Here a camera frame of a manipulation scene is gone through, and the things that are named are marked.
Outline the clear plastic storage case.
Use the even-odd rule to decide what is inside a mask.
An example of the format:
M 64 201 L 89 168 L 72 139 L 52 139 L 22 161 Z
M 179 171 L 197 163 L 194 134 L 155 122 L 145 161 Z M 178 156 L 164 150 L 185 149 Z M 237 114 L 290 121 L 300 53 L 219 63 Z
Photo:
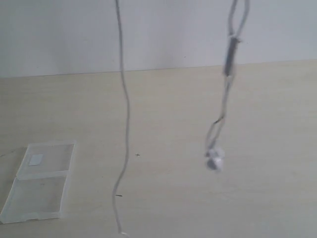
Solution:
M 32 143 L 0 213 L 3 224 L 62 216 L 76 142 Z

